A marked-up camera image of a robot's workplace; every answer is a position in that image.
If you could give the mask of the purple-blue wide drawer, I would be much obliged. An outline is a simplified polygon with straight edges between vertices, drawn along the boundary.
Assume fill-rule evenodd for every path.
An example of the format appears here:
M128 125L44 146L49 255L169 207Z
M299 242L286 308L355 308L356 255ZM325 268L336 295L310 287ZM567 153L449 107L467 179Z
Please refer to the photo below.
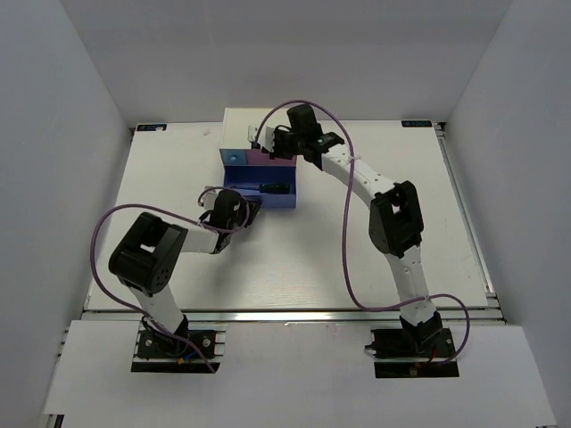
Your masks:
M225 165L223 185L259 201L264 209L289 210L297 205L294 164Z

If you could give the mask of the green handled screwdriver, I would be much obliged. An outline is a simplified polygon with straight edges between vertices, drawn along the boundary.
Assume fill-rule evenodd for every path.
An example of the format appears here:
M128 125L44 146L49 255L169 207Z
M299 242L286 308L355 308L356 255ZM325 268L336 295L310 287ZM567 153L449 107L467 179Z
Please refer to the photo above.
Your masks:
M290 185L285 183L270 183L258 185L232 185L231 189L249 190L266 194L289 194Z

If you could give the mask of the pink drawer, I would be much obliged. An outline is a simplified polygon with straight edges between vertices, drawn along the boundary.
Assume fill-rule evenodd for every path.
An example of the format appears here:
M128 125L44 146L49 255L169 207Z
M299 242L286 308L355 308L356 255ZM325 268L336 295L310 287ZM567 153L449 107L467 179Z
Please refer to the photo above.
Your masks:
M249 149L245 151L246 161L248 166L254 167L295 167L296 158L291 160L284 160L269 157L268 153L262 152L257 149Z

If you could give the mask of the light blue small drawer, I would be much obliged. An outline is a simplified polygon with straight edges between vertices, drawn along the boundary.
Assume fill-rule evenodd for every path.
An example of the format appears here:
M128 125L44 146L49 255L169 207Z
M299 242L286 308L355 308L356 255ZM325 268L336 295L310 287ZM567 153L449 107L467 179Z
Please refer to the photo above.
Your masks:
M248 149L227 149L221 148L219 150L222 164L225 167L233 166L246 166L248 164L247 154Z

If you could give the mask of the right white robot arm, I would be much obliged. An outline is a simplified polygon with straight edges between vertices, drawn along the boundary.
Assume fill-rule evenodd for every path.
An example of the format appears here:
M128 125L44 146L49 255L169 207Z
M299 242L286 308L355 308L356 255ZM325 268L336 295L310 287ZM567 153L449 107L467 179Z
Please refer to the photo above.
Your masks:
M429 297L420 254L424 221L416 187L410 181L395 182L361 160L347 134L325 132L308 103L286 111L289 126L275 128L263 145L273 158L302 156L319 170L346 185L343 208L342 264L347 267L347 226L351 196L369 208L368 236L385 255L400 299L403 346L411 354L424 355L442 329L441 317Z

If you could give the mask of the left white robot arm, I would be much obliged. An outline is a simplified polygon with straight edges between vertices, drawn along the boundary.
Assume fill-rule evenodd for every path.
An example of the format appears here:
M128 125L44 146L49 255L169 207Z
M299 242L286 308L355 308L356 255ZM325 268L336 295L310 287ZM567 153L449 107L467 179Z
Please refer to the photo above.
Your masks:
M158 345L168 355L188 345L187 321L170 290L182 253L218 254L237 231L247 228L261 208L261 198L223 187L205 189L198 198L205 212L189 228L168 223L145 209L113 251L108 268L136 297Z

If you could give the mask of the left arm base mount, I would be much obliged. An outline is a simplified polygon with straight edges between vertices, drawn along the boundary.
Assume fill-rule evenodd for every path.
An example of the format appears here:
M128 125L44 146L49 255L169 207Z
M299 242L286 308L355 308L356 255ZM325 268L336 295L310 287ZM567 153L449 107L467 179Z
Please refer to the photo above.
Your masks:
M188 325L186 338L202 353L185 342L156 331L144 317L138 326L131 362L132 373L148 374L207 374L219 369L224 355L226 329Z

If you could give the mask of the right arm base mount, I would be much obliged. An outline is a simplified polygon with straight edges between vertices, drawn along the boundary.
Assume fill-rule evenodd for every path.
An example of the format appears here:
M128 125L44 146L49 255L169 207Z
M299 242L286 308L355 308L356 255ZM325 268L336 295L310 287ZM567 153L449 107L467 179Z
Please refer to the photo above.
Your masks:
M374 359L376 379L443 379L458 378L455 354L449 328L444 328L423 350L415 350L401 329L371 331L371 343L364 352Z

